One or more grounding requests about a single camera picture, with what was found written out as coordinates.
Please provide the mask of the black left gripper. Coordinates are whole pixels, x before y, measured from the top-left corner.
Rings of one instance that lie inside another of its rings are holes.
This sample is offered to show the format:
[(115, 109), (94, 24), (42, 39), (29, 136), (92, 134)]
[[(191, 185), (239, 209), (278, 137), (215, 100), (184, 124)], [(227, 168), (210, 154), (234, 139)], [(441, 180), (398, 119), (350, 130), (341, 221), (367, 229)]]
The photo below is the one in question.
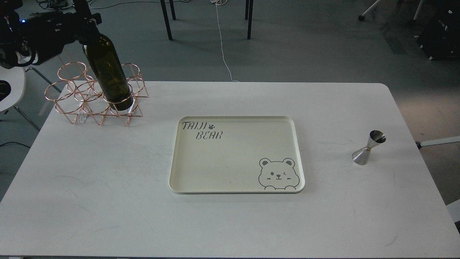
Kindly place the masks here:
[(20, 33), (31, 51), (26, 61), (40, 65), (61, 54), (64, 46), (75, 41), (86, 45), (99, 35), (99, 13), (92, 14), (87, 0), (72, 1), (75, 13), (36, 13), (20, 21)]

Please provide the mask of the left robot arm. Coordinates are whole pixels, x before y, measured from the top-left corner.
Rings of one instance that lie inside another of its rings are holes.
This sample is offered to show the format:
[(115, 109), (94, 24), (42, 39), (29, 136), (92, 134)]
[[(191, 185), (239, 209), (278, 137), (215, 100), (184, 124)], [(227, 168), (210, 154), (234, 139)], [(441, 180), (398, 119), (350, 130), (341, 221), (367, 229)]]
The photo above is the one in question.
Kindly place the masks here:
[(16, 12), (22, 6), (21, 0), (1, 1), (1, 66), (6, 69), (40, 65), (75, 41), (86, 45), (95, 40), (102, 22), (85, 0), (73, 1), (74, 13), (53, 10), (33, 13), (28, 19)]

